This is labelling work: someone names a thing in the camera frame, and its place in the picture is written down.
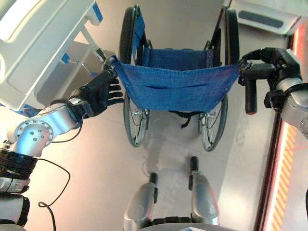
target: wheelchair push rim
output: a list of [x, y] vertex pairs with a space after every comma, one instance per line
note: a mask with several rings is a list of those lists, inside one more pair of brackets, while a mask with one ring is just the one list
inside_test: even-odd
[[228, 112], [228, 96], [208, 113], [199, 115], [199, 132], [203, 148], [210, 152], [214, 150], [225, 129]]
[[144, 139], [148, 126], [149, 110], [139, 109], [127, 92], [124, 97], [124, 125], [128, 140], [133, 147], [139, 147]]

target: gray floor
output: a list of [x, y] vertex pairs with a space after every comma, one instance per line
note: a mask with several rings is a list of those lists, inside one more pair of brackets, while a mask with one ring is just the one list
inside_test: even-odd
[[[88, 25], [89, 31], [104, 50], [117, 53], [124, 11], [137, 1], [97, 2], [104, 20], [97, 27]], [[223, 1], [139, 0], [138, 4], [147, 37], [154, 47], [202, 49], [205, 40], [211, 38]], [[265, 46], [286, 45], [286, 39], [275, 34], [246, 26], [239, 26], [239, 30], [241, 55]], [[152, 171], [159, 176], [154, 218], [189, 216], [188, 161], [190, 156], [196, 155], [200, 169], [206, 173], [218, 198], [221, 225], [239, 231], [252, 230], [274, 118], [274, 112], [263, 106], [269, 90], [266, 81], [259, 82], [257, 87], [258, 113], [247, 116], [244, 87], [233, 85], [226, 128], [212, 153], [202, 148], [196, 118], [181, 129], [182, 119], [162, 111], [152, 113], [150, 131], [142, 147], [131, 147], [119, 104], [86, 120], [75, 140], [47, 147], [43, 157], [61, 164], [72, 174], [67, 190], [52, 207], [58, 229], [122, 230], [123, 213], [131, 196]], [[8, 120], [16, 118], [0, 110], [2, 116], [9, 114], [9, 119], [0, 123], [4, 128]], [[59, 140], [70, 138], [74, 133], [65, 134]], [[26, 229], [51, 230], [48, 211], [38, 208], [37, 203], [52, 201], [65, 181], [62, 171], [45, 163], [37, 164], [26, 193], [32, 204]]]

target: wheelchair handle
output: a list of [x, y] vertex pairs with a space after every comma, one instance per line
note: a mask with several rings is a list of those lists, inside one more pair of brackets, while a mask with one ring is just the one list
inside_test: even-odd
[[268, 79], [274, 71], [272, 64], [253, 64], [241, 71], [241, 83], [245, 85], [245, 110], [249, 115], [257, 112], [257, 79]]

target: blue fabric seat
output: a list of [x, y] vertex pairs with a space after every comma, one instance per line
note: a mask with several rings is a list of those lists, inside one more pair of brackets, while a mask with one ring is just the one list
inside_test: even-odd
[[[132, 56], [144, 34], [142, 15], [135, 24]], [[209, 112], [229, 92], [237, 65], [213, 66], [213, 50], [143, 48], [142, 65], [114, 63], [131, 100], [140, 109]]]

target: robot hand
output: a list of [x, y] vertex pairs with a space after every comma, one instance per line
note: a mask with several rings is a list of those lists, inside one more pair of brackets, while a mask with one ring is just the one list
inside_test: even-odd
[[120, 98], [123, 93], [119, 92], [121, 87], [116, 77], [117, 73], [113, 69], [104, 70], [87, 85], [74, 91], [70, 98], [81, 99], [90, 105], [92, 113], [87, 114], [87, 117], [97, 116], [108, 106], [124, 102], [124, 99]]
[[[262, 60], [253, 64], [250, 60]], [[243, 56], [239, 62], [239, 84], [245, 86], [246, 113], [257, 112], [257, 79], [267, 79], [270, 91], [264, 105], [281, 113], [308, 139], [308, 84], [302, 82], [300, 63], [290, 49], [263, 48]]]
[[8, 129], [8, 139], [0, 143], [0, 230], [23, 230], [20, 226], [27, 222], [30, 202], [21, 193], [29, 188], [42, 150], [56, 136], [80, 127], [84, 118], [124, 102], [116, 77], [113, 69], [104, 70], [70, 100], [55, 100], [35, 117]]

